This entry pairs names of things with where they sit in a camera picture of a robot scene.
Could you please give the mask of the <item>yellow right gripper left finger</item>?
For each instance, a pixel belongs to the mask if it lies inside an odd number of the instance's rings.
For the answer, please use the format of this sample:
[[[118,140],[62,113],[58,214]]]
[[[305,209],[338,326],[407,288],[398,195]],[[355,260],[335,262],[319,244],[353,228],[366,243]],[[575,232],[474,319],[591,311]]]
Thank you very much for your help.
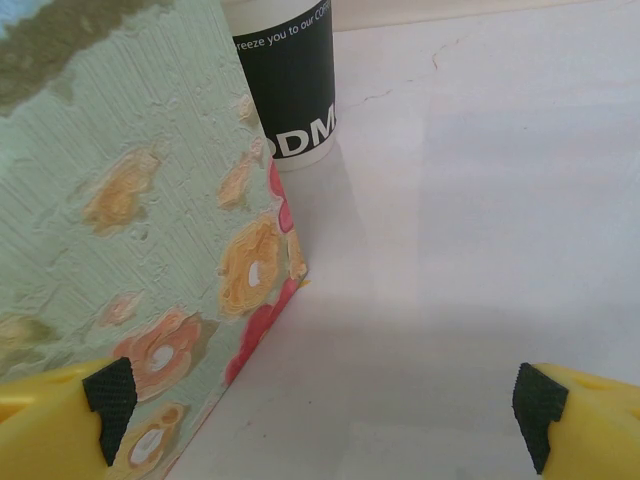
[[[136,404],[127,357],[0,384],[0,480],[105,480]]]

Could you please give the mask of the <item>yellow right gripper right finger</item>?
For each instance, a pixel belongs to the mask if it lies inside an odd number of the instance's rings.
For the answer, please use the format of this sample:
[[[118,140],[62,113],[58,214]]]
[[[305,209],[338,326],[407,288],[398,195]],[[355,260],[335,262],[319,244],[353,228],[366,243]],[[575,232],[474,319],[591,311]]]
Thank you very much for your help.
[[[512,409],[543,480],[640,480],[640,386],[523,363]]]

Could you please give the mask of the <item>floral insulated paper bag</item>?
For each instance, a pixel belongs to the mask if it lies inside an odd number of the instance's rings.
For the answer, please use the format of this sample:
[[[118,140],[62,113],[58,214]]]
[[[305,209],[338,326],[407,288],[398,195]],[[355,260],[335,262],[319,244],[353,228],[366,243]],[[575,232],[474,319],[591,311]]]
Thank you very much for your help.
[[[165,480],[306,268],[220,0],[0,0],[0,381],[127,357]]]

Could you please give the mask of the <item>stack of paper coffee cups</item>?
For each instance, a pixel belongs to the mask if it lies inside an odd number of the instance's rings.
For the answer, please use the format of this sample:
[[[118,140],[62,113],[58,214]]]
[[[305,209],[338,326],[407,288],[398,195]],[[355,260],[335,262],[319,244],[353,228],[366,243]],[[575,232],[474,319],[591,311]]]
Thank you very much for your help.
[[[221,0],[281,171],[331,150],[337,124],[332,0]]]

